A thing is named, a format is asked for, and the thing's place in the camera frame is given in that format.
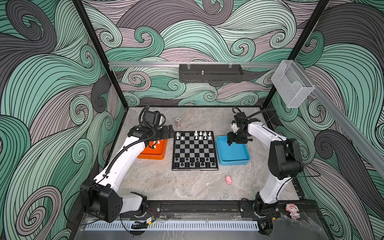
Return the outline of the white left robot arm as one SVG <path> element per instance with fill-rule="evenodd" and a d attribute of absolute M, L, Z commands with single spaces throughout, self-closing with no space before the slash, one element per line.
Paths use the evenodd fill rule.
<path fill-rule="evenodd" d="M 150 142 L 174 137 L 173 126 L 149 129 L 134 126 L 127 138 L 106 168 L 93 180 L 86 180 L 81 185 L 80 198 L 85 212 L 99 220 L 111 223 L 121 214 L 128 212 L 146 212 L 147 197 L 130 193 L 124 197 L 118 194 L 120 184 L 141 152 Z"/>

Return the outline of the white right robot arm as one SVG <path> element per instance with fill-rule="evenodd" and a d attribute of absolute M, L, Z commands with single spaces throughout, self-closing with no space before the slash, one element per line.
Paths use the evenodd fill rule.
<path fill-rule="evenodd" d="M 304 170 L 299 142 L 270 130 L 261 122 L 232 121 L 231 129 L 227 134 L 228 145 L 234 143 L 245 145 L 251 141 L 249 137 L 252 136 L 268 147 L 269 177 L 264 187 L 257 193 L 255 210 L 262 213 L 274 209 L 282 190 Z"/>

